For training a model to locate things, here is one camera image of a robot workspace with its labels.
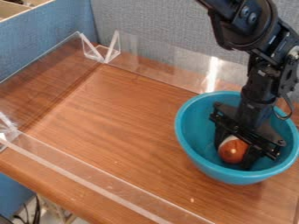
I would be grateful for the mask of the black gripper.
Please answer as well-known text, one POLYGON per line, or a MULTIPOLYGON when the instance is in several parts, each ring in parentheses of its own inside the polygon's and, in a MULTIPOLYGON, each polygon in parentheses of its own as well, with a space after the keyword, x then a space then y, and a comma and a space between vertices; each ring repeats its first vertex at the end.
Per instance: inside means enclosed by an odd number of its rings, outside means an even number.
POLYGON ((240 168, 250 170, 255 162, 262 157, 276 160, 280 149, 286 147, 286 140, 271 127, 270 121, 258 128, 250 129, 244 124, 239 124, 235 120, 236 108, 216 101, 212 105, 214 111, 210 119, 215 123, 215 149, 228 136, 235 136, 248 144, 248 148, 240 162, 240 168))

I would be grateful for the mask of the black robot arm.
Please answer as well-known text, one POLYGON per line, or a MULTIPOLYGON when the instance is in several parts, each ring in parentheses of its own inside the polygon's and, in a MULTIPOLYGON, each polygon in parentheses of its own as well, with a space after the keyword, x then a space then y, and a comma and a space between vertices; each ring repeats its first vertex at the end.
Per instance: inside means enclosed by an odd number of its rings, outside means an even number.
POLYGON ((196 0, 207 9, 219 46, 250 54, 247 84, 232 107, 214 103, 215 145, 227 137, 247 143, 238 162, 247 170, 262 158, 276 159, 286 140, 270 124, 279 99, 299 83, 299 33, 279 18, 272 0, 196 0))

